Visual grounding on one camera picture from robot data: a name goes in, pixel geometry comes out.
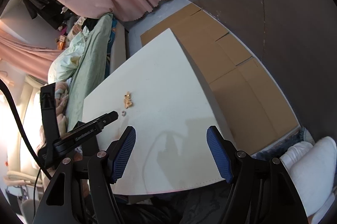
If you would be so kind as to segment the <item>gold brooch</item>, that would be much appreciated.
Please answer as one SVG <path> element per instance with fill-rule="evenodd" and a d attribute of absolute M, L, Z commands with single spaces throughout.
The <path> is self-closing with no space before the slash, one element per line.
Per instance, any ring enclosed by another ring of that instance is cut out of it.
<path fill-rule="evenodd" d="M 131 99 L 131 93 L 129 91 L 124 95 L 123 103 L 124 103 L 125 109 L 128 109 L 133 105 L 132 99 Z"/>

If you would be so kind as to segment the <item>pink floral blanket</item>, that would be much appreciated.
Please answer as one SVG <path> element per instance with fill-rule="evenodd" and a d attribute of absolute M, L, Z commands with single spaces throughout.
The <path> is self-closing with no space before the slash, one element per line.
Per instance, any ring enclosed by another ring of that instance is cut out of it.
<path fill-rule="evenodd" d="M 66 134 L 68 119 L 65 109 L 68 103 L 68 84 L 54 82 L 41 88 L 40 93 L 42 125 L 41 138 L 46 143 Z"/>

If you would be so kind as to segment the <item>brown cardboard floor sheet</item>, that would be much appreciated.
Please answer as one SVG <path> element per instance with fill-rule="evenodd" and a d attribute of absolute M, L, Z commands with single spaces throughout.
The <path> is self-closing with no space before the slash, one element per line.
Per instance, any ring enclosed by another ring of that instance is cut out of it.
<path fill-rule="evenodd" d="M 188 51 L 213 91 L 239 149 L 254 154 L 299 129 L 274 80 L 227 28 L 189 4 L 140 36 L 146 45 L 166 29 Z"/>

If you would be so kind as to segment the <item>dark patterned trouser leg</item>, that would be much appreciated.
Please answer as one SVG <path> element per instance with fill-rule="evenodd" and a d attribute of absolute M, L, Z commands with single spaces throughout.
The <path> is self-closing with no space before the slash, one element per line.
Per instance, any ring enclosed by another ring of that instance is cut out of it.
<path fill-rule="evenodd" d="M 149 204 L 115 199 L 124 223 L 218 223 L 226 208 L 231 186 L 217 182 L 176 193 L 155 194 Z"/>

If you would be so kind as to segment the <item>white bedside table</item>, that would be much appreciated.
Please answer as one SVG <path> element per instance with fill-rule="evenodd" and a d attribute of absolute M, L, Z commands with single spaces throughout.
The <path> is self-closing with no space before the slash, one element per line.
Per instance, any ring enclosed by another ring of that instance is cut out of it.
<path fill-rule="evenodd" d="M 124 108 L 124 95 L 133 105 Z M 206 141 L 214 125 L 233 136 L 207 81 L 167 29 L 125 61 L 84 100 L 83 121 L 116 111 L 118 119 L 97 135 L 105 150 L 127 126 L 136 142 L 115 194 L 178 192 L 221 181 Z"/>

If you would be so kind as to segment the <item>light green pillow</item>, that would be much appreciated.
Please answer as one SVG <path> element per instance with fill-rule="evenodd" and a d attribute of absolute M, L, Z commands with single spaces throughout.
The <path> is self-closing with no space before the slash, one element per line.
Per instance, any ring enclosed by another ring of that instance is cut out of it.
<path fill-rule="evenodd" d="M 89 35 L 87 27 L 80 31 L 65 49 L 52 63 L 47 75 L 49 84 L 59 81 L 66 81 L 71 78 L 75 70 L 79 67 L 79 62 L 86 49 L 86 40 Z"/>

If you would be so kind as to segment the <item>pink curtain left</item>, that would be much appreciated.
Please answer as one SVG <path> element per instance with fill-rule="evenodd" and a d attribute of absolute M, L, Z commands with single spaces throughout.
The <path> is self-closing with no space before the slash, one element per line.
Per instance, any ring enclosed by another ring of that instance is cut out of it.
<path fill-rule="evenodd" d="M 1 60 L 47 81 L 52 62 L 61 54 L 52 36 L 29 27 L 23 35 L 1 22 Z"/>

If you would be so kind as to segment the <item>green bed sheet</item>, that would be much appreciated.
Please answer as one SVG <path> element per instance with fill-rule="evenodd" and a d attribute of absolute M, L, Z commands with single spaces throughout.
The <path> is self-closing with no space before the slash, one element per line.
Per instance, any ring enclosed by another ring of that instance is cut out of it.
<path fill-rule="evenodd" d="M 85 98 L 104 80 L 108 41 L 112 31 L 113 14 L 102 16 L 86 40 L 79 67 L 72 76 L 65 111 L 67 131 L 82 120 Z"/>

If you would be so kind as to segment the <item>orange box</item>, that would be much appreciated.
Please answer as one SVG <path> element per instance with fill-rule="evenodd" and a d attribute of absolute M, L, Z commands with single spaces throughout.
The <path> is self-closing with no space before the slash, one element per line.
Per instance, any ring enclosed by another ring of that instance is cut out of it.
<path fill-rule="evenodd" d="M 64 50 L 66 46 L 66 37 L 64 35 L 60 35 L 56 45 L 58 50 Z"/>

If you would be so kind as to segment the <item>dark hanging clothes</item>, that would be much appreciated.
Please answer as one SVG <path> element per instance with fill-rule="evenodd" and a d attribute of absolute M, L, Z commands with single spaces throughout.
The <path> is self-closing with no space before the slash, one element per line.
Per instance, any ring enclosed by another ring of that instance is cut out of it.
<path fill-rule="evenodd" d="M 63 6 L 57 0 L 22 0 L 28 10 L 30 18 L 40 16 L 53 29 L 58 29 L 63 21 L 64 14 L 61 13 Z"/>

